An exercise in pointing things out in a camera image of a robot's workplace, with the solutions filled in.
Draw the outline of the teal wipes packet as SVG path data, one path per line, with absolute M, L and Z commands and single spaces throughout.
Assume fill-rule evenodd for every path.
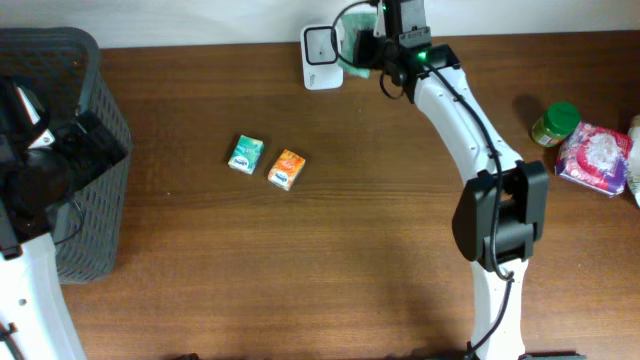
M 338 21 L 338 40 L 341 59 L 338 65 L 349 75 L 367 79 L 371 71 L 366 68 L 354 67 L 354 52 L 357 34 L 361 30 L 373 30 L 377 16 L 371 12 L 348 13 Z

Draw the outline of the orange tissue pack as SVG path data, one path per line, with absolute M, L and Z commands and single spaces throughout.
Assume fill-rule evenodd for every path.
M 285 191 L 289 191 L 301 173 L 306 159 L 295 152 L 285 149 L 277 158 L 268 173 L 268 180 Z

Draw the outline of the green lid jar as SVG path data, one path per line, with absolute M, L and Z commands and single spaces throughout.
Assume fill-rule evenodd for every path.
M 531 138 L 543 147 L 559 145 L 581 122 L 579 110 L 568 102 L 552 104 L 531 129 Z

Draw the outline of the teal tissue pack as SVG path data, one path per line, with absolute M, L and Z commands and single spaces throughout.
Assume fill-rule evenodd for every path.
M 230 168 L 251 175 L 264 150 L 264 142 L 241 135 L 228 161 Z

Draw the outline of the red purple snack packet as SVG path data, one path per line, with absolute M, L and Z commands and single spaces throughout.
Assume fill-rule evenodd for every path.
M 625 189 L 630 136 L 580 122 L 561 144 L 555 174 L 568 181 L 614 197 Z

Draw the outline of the white bamboo print tube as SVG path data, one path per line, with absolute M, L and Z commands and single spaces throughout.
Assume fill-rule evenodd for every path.
M 627 171 L 627 185 L 636 202 L 640 203 L 639 194 L 639 152 L 640 152 L 640 128 L 639 128 L 639 116 L 636 115 L 631 120 L 630 129 L 628 132 L 629 137 L 632 140 L 632 148 L 628 157 L 628 171 Z

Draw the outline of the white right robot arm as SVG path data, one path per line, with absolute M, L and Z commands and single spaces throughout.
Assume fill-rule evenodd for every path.
M 522 287 L 541 238 L 549 177 L 499 135 L 474 98 L 447 44 L 436 45 L 421 1 L 373 1 L 376 23 L 361 30 L 354 66 L 378 70 L 432 123 L 464 188 L 452 233 L 470 263 L 475 319 L 468 359 L 524 359 Z

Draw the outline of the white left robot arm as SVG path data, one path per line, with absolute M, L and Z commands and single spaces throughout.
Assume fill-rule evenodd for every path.
M 62 294 L 53 215 L 80 206 L 76 193 L 126 159 L 126 146 L 93 114 L 60 130 L 28 79 L 1 79 L 1 356 L 83 359 L 86 354 Z

